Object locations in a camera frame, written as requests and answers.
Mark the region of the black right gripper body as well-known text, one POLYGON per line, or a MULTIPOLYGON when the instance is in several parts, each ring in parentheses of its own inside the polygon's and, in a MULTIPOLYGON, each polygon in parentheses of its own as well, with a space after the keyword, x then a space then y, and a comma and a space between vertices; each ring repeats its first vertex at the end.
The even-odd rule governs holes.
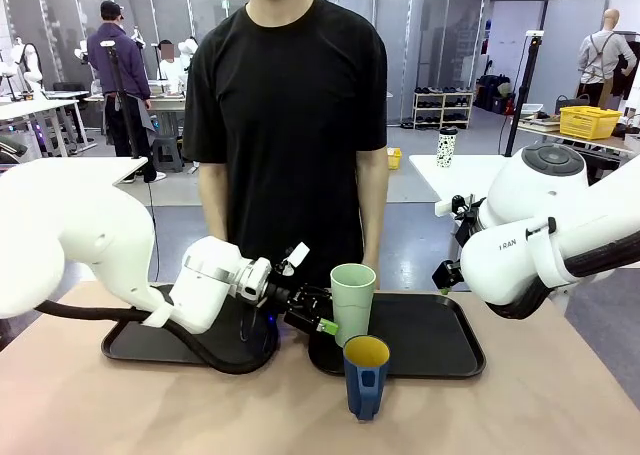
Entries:
POLYGON ((450 291, 463 282, 460 261, 445 260, 434 271, 432 280, 440 291, 450 291))

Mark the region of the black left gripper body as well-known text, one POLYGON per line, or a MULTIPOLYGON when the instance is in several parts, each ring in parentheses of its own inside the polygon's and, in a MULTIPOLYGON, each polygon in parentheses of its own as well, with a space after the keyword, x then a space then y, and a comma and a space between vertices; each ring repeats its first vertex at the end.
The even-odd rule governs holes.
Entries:
POLYGON ((268 281, 268 313, 302 331, 317 332, 320 318, 332 320, 331 294, 326 288, 271 278, 268 281))

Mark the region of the person's left hand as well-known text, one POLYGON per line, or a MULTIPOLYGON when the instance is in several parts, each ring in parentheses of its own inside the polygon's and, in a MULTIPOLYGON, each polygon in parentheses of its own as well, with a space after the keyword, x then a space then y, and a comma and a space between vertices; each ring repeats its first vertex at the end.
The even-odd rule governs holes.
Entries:
POLYGON ((375 290, 379 290, 381 286, 379 257, 365 254, 362 260, 362 264, 369 267, 375 273, 374 288, 375 290))

